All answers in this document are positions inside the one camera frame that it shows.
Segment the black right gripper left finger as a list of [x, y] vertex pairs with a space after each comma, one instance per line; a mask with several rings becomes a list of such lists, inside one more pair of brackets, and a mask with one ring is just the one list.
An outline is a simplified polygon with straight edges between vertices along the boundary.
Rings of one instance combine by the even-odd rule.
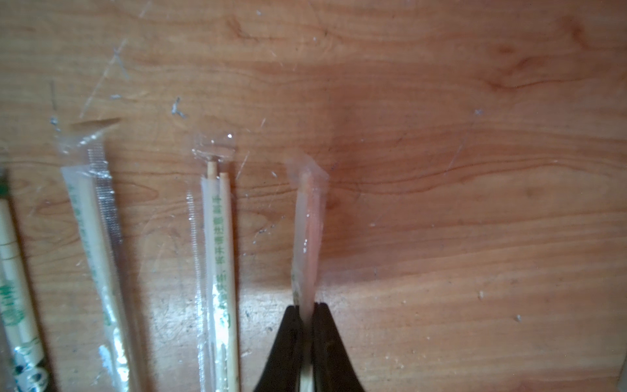
[[304, 325], [299, 307], [285, 310], [254, 392], [296, 392], [304, 358]]

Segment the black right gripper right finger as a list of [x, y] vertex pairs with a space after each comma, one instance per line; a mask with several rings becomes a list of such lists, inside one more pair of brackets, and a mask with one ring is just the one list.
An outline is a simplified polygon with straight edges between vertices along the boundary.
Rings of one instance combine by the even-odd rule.
[[326, 303], [315, 303], [312, 327], [314, 390], [364, 392]]

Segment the chopsticks pair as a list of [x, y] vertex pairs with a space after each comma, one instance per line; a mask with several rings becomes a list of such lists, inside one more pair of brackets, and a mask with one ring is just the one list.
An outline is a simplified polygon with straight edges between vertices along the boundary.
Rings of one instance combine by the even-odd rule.
[[17, 390], [53, 391], [12, 216], [5, 169], [1, 170], [1, 322], [8, 339], [11, 375]]
[[312, 323], [318, 278], [318, 263], [328, 198], [328, 174], [308, 155], [292, 153], [286, 159], [287, 173], [297, 189], [292, 257], [294, 305], [305, 327], [303, 364], [297, 373], [297, 390], [313, 391]]
[[50, 120], [62, 157], [61, 174], [101, 300], [114, 390], [142, 391], [145, 379], [135, 337], [137, 328], [124, 296], [122, 233], [104, 148], [106, 133], [119, 122], [109, 118], [62, 126], [58, 118]]
[[238, 315], [230, 163], [233, 136], [198, 133], [192, 157], [199, 178], [187, 195], [196, 274], [202, 391], [238, 391]]

